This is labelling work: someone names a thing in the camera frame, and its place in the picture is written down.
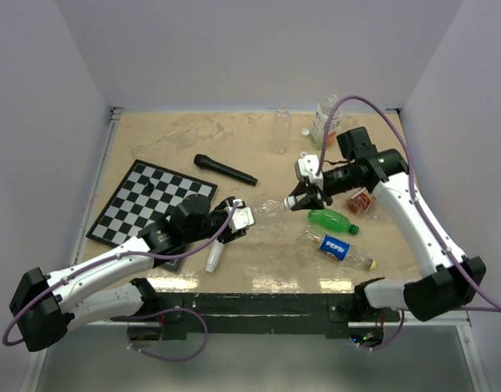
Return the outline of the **white label tea bottle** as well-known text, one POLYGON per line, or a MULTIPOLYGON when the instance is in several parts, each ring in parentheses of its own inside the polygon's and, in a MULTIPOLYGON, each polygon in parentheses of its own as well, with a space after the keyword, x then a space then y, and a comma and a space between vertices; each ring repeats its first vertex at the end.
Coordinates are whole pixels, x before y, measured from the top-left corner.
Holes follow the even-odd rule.
POLYGON ((320 150, 323 145, 332 145, 335 141, 335 134, 341 122, 341 118, 343 117, 339 110, 330 117, 330 111, 337 101, 337 95, 332 94, 321 100, 317 104, 316 111, 313 117, 313 123, 309 128, 309 137, 311 139, 311 142, 313 143, 313 147, 317 150, 320 150), (325 136, 325 126, 329 118, 329 131, 327 132, 327 136, 325 136))

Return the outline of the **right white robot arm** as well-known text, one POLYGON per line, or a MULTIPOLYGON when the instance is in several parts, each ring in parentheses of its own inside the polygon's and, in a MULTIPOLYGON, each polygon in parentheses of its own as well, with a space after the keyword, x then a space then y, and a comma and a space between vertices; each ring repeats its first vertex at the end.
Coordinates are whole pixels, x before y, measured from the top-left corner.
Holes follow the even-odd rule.
POLYGON ((409 310, 428 321, 469 304, 486 267, 480 257, 469 258, 438 223, 420 198, 406 160, 396 149, 378 151, 364 127, 337 137, 346 163, 320 171, 315 154, 299 158, 299 181, 284 204, 291 211, 321 210, 336 194, 365 188, 391 214, 417 262, 421 278, 396 283, 376 278, 354 288, 353 312, 370 321, 382 308, 409 310))

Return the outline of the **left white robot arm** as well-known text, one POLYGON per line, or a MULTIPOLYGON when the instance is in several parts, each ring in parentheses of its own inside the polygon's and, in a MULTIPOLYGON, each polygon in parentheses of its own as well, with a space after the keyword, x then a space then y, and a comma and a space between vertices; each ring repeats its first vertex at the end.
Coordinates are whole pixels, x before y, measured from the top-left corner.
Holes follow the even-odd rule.
POLYGON ((13 327, 21 335, 17 343, 36 352, 101 319, 150 320, 163 306, 138 273, 191 256, 192 243, 230 243, 254 224, 243 200, 229 197, 212 207, 207 197, 194 194, 101 256, 48 274, 32 269, 22 276, 11 299, 13 319, 2 343, 14 344, 9 339, 13 327))

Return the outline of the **green plastic bottle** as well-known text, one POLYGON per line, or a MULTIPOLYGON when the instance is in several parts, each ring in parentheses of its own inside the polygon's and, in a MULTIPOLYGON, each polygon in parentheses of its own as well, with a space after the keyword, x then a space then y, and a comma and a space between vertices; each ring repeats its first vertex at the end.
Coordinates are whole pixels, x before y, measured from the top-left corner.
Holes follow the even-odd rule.
POLYGON ((330 209, 312 210, 308 213, 312 224, 337 234, 359 234, 360 228, 339 212, 330 209))

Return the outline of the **red label tea bottle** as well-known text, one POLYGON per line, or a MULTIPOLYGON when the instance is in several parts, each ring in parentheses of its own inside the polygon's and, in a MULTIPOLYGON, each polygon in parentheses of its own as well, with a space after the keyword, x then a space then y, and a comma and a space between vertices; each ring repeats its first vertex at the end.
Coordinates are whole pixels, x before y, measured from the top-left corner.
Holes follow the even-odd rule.
POLYGON ((346 208, 354 215, 368 212, 375 201, 375 196, 366 188, 359 189, 346 200, 346 208))

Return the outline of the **Pepsi label clear bottle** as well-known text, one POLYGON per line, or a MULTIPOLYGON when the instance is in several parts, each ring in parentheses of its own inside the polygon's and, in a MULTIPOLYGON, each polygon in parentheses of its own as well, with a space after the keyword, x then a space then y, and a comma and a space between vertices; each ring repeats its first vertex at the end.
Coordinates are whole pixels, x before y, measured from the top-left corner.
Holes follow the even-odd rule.
POLYGON ((347 243, 329 234, 321 234, 313 229, 306 229, 304 237, 322 254, 336 260, 340 265, 357 270, 375 270, 376 259, 361 247, 347 243))

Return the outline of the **white microphone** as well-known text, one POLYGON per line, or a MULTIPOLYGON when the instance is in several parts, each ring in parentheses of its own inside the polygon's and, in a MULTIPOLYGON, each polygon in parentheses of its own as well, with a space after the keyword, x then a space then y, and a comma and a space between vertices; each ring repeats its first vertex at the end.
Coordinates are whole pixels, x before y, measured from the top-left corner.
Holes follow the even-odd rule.
POLYGON ((224 250, 224 244, 219 241, 214 241, 211 247, 210 254, 207 258, 205 271, 208 273, 213 273, 219 263, 219 259, 224 250))

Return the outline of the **black microphone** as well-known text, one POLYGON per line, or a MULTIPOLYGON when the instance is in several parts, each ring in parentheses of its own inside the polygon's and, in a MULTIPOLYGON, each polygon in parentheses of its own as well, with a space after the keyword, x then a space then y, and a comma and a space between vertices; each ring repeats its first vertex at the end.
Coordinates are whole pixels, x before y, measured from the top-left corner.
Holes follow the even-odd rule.
POLYGON ((212 158, 209 158, 205 154, 196 154, 193 162, 197 167, 201 169, 217 172, 221 175, 227 176, 234 180, 238 180, 247 185, 256 186, 258 183, 258 180, 253 176, 243 171, 239 171, 233 167, 227 166, 223 163, 219 163, 212 158))

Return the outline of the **black white chessboard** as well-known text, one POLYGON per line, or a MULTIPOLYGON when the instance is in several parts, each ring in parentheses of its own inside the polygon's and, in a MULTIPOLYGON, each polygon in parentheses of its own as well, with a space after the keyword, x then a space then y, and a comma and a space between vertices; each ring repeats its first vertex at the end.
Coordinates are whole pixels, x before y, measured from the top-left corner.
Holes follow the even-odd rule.
POLYGON ((213 199, 218 185, 136 159, 122 178, 86 237, 118 247, 146 226, 171 212, 184 198, 200 194, 213 199), (154 191, 144 192, 148 180, 154 191))

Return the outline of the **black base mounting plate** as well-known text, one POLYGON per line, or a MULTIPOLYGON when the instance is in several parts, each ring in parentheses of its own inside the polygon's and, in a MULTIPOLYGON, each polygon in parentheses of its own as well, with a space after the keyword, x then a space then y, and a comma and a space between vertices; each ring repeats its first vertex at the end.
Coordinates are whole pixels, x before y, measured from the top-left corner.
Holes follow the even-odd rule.
POLYGON ((201 333, 201 323, 185 310, 205 320, 210 334, 319 335, 328 339, 349 338, 351 323, 374 323, 383 318, 398 322, 390 309, 358 313, 352 294, 244 294, 159 292, 140 315, 159 310, 182 310, 164 316, 163 337, 182 339, 201 333))

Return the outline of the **aluminium frame rail left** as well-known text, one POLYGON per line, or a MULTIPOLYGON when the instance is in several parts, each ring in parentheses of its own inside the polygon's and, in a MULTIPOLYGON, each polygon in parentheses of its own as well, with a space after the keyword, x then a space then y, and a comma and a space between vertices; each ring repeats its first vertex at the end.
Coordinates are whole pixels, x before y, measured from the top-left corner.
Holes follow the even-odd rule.
POLYGON ((113 147, 113 142, 117 133, 117 126, 120 122, 123 113, 122 107, 113 107, 110 110, 109 127, 106 131, 104 147, 99 155, 98 166, 95 171, 94 178, 91 182, 91 190, 87 197, 82 221, 77 231, 77 237, 73 246, 73 250, 69 254, 69 261, 66 269, 71 270, 75 265, 78 265, 85 254, 86 249, 86 233, 93 225, 95 202, 100 194, 101 185, 103 183, 104 174, 109 163, 109 156, 113 147))

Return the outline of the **aluminium frame rail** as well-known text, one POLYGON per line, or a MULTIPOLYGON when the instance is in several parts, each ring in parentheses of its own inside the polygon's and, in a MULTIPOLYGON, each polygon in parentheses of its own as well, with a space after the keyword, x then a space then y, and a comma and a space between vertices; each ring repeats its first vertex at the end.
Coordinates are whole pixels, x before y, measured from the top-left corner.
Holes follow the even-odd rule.
POLYGON ((78 265, 85 254, 86 249, 86 233, 93 225, 95 202, 100 194, 101 185, 103 183, 104 174, 109 163, 109 156, 113 147, 113 142, 117 133, 117 126, 120 122, 123 113, 122 107, 113 107, 110 110, 109 127, 106 131, 104 147, 99 155, 98 166, 95 171, 94 178, 91 182, 91 190, 87 197, 82 221, 77 231, 77 237, 73 246, 73 250, 69 254, 69 261, 66 269, 71 270, 75 265, 78 265))
POLYGON ((405 316, 404 325, 465 327, 465 326, 470 326, 471 323, 468 314, 466 312, 451 312, 439 315, 425 322, 418 320, 413 314, 407 314, 405 316))

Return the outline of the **aluminium frame rail right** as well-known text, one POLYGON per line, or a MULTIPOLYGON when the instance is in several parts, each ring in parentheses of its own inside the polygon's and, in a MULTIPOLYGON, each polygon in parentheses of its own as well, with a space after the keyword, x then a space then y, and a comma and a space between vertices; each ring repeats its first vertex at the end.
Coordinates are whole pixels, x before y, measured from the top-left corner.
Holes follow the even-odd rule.
POLYGON ((471 323, 468 314, 466 312, 451 312, 439 315, 425 322, 418 320, 413 314, 407 314, 405 316, 404 325, 465 327, 465 326, 470 326, 471 323))

